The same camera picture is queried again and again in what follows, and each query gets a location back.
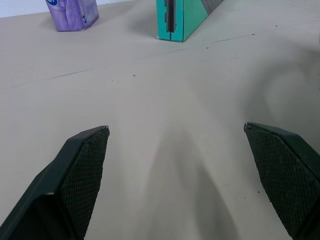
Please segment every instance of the teal cardboard box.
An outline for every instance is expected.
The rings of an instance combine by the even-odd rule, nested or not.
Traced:
[[[223,0],[156,0],[158,38],[183,42]]]

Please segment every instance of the beige table surface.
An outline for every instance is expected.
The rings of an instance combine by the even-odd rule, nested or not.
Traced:
[[[67,138],[109,125],[87,240],[291,239],[243,125],[320,151],[320,1],[225,0],[185,43],[156,39],[154,0],[99,12],[83,32],[0,19],[0,223]]]

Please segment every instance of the purple tissue pack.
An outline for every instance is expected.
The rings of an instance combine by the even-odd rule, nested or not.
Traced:
[[[45,0],[58,32],[88,29],[99,18],[96,0]]]

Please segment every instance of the product box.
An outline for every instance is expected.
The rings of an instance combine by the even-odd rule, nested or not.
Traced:
[[[223,0],[156,0],[158,38],[183,42]]]
[[[58,32],[82,31],[99,18],[96,0],[45,0]]]

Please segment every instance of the white wall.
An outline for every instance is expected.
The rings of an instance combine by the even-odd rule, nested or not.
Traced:
[[[96,0],[98,5],[129,0]],[[0,0],[0,18],[48,12],[46,0]]]

